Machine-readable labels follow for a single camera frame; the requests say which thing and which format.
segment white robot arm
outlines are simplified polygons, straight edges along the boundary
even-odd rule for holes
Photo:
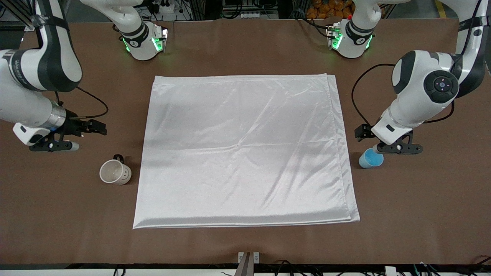
[[[14,133],[33,151],[77,150],[78,144],[63,141],[64,135],[105,135],[105,125],[72,119],[77,115],[41,94],[73,90],[82,69],[58,0],[35,0],[33,10],[40,47],[0,51],[0,119],[16,123]]]
[[[491,1],[442,2],[456,11],[461,22],[456,53],[411,51],[397,62],[392,72],[397,98],[374,126],[364,124],[355,130],[358,140],[379,138],[380,152],[420,153],[422,147],[410,142],[413,128],[440,113],[455,98],[475,90],[484,78]],[[409,143],[403,142],[408,136]]]
[[[351,19],[341,22],[328,29],[328,39],[331,49],[338,51],[347,58],[356,58],[370,46],[373,30],[379,22],[382,11],[378,3],[399,4],[410,0],[353,0],[356,10]]]
[[[144,22],[133,8],[143,0],[81,1],[114,22],[134,58],[148,60],[164,51],[167,29]],[[81,121],[41,94],[72,91],[82,79],[82,69],[59,0],[34,0],[33,14],[40,47],[0,51],[0,119],[14,122],[14,133],[32,151],[74,151],[79,145],[64,141],[65,135],[106,135],[106,126]]]
[[[133,6],[143,0],[81,0],[107,16],[123,36],[126,50],[138,60],[149,60],[165,51],[167,28],[143,21]]]

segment satin fabric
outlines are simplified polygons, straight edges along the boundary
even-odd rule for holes
[[[133,229],[351,221],[334,76],[155,77]]]

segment blue plastic cup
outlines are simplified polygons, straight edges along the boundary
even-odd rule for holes
[[[362,168],[378,167],[383,163],[383,154],[376,153],[373,148],[369,148],[360,156],[358,163]]]

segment brown table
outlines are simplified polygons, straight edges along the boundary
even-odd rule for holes
[[[106,137],[73,138],[74,153],[31,153],[1,122],[1,263],[230,263],[239,251],[259,251],[262,262],[455,263],[491,252],[491,137],[486,91],[456,102],[455,114],[415,131],[425,150],[386,156],[382,167],[358,167],[360,153],[377,141],[357,142],[362,123],[350,100],[369,67],[395,63],[413,49],[453,52],[456,20],[382,20],[371,48],[348,60],[327,49],[305,22],[217,20],[165,23],[167,53],[134,60],[110,24],[71,24],[83,68],[81,87],[110,107],[101,118]],[[28,35],[23,47],[33,46]],[[155,75],[220,76],[334,74],[352,160],[361,222],[335,225],[132,230],[139,164]],[[391,68],[377,68],[359,84],[356,99],[374,122],[395,98]],[[61,95],[82,114],[102,111],[79,91]],[[105,185],[100,165],[127,156],[128,185]]]

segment mug handle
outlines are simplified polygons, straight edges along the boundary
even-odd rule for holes
[[[116,154],[113,157],[113,159],[115,159],[115,160],[118,160],[118,158],[119,158],[119,161],[124,164],[124,158],[123,158],[123,156],[121,154]]]

